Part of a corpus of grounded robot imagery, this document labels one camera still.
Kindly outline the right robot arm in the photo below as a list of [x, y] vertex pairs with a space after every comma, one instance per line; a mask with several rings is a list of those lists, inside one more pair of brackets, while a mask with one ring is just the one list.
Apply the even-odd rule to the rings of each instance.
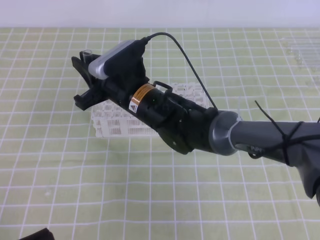
[[176, 152], [186, 155], [202, 150], [222, 156], [247, 152], [298, 170], [309, 198], [320, 196], [320, 124], [318, 122], [245, 121], [233, 111], [204, 108], [173, 93], [163, 83], [150, 83], [143, 59], [124, 67], [104, 80], [88, 70], [91, 61], [72, 57], [72, 66], [88, 85], [74, 97], [75, 105], [86, 110], [110, 100], [131, 116], [155, 130]]

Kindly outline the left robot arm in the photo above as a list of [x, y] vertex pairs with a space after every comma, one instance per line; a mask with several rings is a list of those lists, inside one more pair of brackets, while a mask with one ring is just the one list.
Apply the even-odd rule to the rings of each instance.
[[21, 226], [18, 240], [54, 240], [53, 233], [49, 230], [49, 221], [26, 223]]

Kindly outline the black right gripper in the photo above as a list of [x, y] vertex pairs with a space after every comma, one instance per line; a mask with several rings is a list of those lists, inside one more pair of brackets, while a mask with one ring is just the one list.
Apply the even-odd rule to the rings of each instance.
[[[83, 51], [79, 52], [80, 58], [73, 56], [71, 58], [71, 62], [72, 62], [72, 66], [75, 68], [76, 71], [78, 71], [78, 73], [82, 76], [87, 86], [89, 87], [89, 89], [83, 94], [81, 95], [77, 94], [73, 97], [75, 105], [82, 111], [85, 111], [92, 106], [95, 106], [99, 103], [112, 99], [110, 92], [107, 88], [107, 85], [111, 80], [111, 78], [110, 77], [107, 77], [106, 79], [94, 78], [89, 73], [89, 70], [88, 70], [89, 65], [84, 62], [82, 58], [82, 53]], [[101, 55], [99, 54], [93, 53], [92, 61], [99, 58], [100, 56]]]

